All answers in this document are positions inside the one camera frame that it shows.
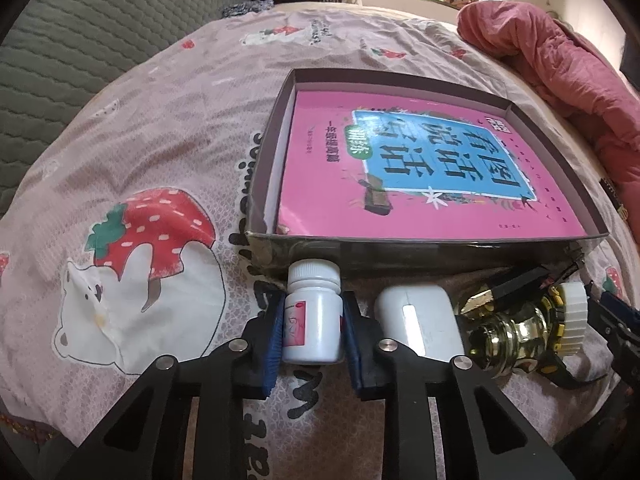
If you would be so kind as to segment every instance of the pink comforter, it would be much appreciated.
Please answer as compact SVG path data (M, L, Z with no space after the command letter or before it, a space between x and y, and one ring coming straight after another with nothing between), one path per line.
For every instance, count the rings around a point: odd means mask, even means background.
M588 41L531 4L470 4L458 14L458 33L517 70L591 143L640 242L640 103L615 70Z

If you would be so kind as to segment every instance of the bed sheet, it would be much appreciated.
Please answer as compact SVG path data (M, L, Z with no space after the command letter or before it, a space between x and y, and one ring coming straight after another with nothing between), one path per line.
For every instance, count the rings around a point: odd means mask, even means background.
M611 232L580 278L638 305L638 252L598 184L602 169L517 76L423 18L328 4L274 9L209 23L130 70L29 170L0 220L0 396L14 415L79 444L135 380L145 351L196 357L240 335L273 286L251 266L242 234L247 182L281 84L292 68L306 67L434 77L514 101L574 167ZM162 226L180 239L165 237ZM423 277L451 294L478 278ZM345 286L368 313L392 282ZM185 286L209 303L171 302ZM140 309L152 292L157 301ZM590 330L584 351L566 361L592 378L609 368L610 354ZM610 372L577 392L537 375L511 376L501 387L554 442L615 384ZM383 403L360 402L345 365L283 366L272 396L246 402L245 413L257 478L380 477Z

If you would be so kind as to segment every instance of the gray quilted fabric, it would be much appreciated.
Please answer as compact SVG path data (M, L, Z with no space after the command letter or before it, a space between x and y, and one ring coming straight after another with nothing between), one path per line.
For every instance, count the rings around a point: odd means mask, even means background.
M108 83L245 0L31 0L0 46L0 217Z

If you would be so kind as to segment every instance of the silver rivet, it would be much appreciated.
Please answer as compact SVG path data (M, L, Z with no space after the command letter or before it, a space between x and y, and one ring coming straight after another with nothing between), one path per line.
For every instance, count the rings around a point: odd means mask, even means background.
M234 339L233 341L229 341L229 350L232 352L242 352L246 350L249 346L249 343L244 339Z
M156 368L158 370L168 370L174 365L174 358L170 355L162 355L156 359Z
M456 365L456 368L460 368L461 370L469 370L469 368L473 366L474 362L466 355L458 355L453 359L453 364Z
M378 341L378 348L383 352L393 352L398 349L398 342L394 339L381 339Z

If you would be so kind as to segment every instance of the book cover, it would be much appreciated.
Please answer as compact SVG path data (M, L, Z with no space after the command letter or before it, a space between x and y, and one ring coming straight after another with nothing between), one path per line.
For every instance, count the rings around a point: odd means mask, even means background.
M300 91L278 232L498 240L586 233L502 118L399 96Z

